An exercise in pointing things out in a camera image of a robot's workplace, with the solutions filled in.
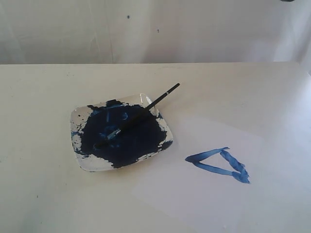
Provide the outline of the black paintbrush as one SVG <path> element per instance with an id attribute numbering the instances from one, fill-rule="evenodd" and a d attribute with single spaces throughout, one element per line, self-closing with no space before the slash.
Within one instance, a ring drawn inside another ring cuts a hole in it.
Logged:
<path id="1" fill-rule="evenodd" d="M 147 112 L 149 112 L 153 107 L 155 107 L 159 102 L 161 102 L 164 98 L 166 98 L 170 93 L 172 93 L 179 86 L 180 86 L 180 83 L 175 84 L 173 87 L 171 87 L 165 93 L 163 93 L 160 97 L 158 97 L 156 100 L 154 100 L 152 103 L 150 103 L 147 107 L 143 108 L 137 115 L 135 115 L 133 118 L 131 118 L 126 123 L 120 125 L 116 130 L 111 132 L 109 135 L 107 135 L 104 138 L 104 140 L 96 143 L 94 145 L 94 148 L 100 149 L 103 146 L 108 145 L 117 136 L 121 135 L 122 133 L 124 133 L 128 129 L 135 126 L 138 122 L 142 121 L 142 119 L 145 117 Z"/>

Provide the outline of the white plate with blue paint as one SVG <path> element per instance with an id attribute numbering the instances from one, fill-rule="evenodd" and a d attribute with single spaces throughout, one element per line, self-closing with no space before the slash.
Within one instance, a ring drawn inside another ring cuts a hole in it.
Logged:
<path id="1" fill-rule="evenodd" d="M 76 160 L 85 171 L 105 171 L 148 159 L 173 143 L 173 134 L 156 107 L 143 121 L 98 149 L 95 144 L 127 122 L 152 100 L 145 94 L 78 107 L 71 112 L 70 132 Z"/>

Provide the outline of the white paper sheet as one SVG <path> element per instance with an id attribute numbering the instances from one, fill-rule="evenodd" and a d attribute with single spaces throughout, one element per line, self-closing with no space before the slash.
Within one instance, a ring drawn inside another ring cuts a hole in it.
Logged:
<path id="1" fill-rule="evenodd" d="M 279 129 L 268 137 L 179 117 L 175 144 L 142 176 L 133 194 L 199 233 L 308 233 L 311 230 L 311 135 Z M 249 183 L 186 161 L 227 147 Z"/>

